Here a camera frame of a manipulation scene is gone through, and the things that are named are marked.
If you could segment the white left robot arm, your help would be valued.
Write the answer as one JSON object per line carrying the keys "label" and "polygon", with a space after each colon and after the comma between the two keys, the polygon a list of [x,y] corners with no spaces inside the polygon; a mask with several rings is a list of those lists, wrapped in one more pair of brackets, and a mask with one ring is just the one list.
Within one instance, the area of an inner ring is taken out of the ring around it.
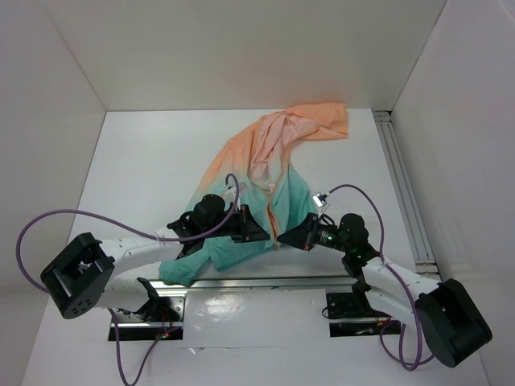
{"label": "white left robot arm", "polygon": [[65,319],[93,308],[119,309],[142,321],[173,313],[144,277],[124,278],[132,269],[173,261],[200,251],[209,238],[231,245],[268,240],[246,204],[227,207],[219,195],[205,195],[192,210],[169,223],[165,236],[98,240],[92,233],[76,236],[40,274],[46,290]]}

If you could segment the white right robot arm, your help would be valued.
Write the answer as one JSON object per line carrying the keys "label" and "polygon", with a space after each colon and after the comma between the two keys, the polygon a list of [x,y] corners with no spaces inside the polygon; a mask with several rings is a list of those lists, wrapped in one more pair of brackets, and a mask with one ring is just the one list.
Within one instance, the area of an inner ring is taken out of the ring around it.
{"label": "white right robot arm", "polygon": [[489,325],[460,282],[431,279],[386,259],[369,243],[365,222],[357,214],[343,216],[339,225],[327,225],[310,213],[278,241],[304,251],[316,245],[341,251],[344,268],[355,279],[354,311],[360,315],[379,311],[412,326],[449,368],[492,340]]}

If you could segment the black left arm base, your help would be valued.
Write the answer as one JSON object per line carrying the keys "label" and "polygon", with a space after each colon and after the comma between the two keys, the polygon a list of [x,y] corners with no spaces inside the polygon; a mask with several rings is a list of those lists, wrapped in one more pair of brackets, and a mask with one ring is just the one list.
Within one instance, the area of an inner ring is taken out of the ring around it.
{"label": "black left arm base", "polygon": [[137,283],[144,289],[144,303],[135,311],[117,308],[119,340],[179,341],[183,339],[183,319],[186,306],[184,292],[163,294],[152,281],[138,277]]}

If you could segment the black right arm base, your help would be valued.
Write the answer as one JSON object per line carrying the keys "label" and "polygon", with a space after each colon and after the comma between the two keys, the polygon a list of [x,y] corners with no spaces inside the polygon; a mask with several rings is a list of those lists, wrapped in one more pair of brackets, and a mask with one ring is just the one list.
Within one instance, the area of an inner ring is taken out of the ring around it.
{"label": "black right arm base", "polygon": [[380,311],[373,310],[363,303],[363,298],[347,290],[329,290],[326,293],[327,305],[321,315],[328,321],[331,338],[366,337],[379,335],[399,335],[400,322]]}

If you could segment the teal and orange jacket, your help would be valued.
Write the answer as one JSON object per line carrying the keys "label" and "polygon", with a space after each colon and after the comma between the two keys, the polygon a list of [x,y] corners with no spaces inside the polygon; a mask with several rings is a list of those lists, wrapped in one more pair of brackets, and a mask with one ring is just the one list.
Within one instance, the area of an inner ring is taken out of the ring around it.
{"label": "teal and orange jacket", "polygon": [[290,152],[300,142],[345,139],[346,106],[340,102],[297,105],[271,113],[230,138],[200,180],[186,209],[206,194],[222,195],[225,177],[237,176],[240,202],[248,205],[268,240],[235,243],[230,237],[210,238],[200,251],[159,266],[159,279],[190,285],[207,263],[218,271],[279,248],[279,235],[299,225],[315,211],[310,189],[290,164]]}

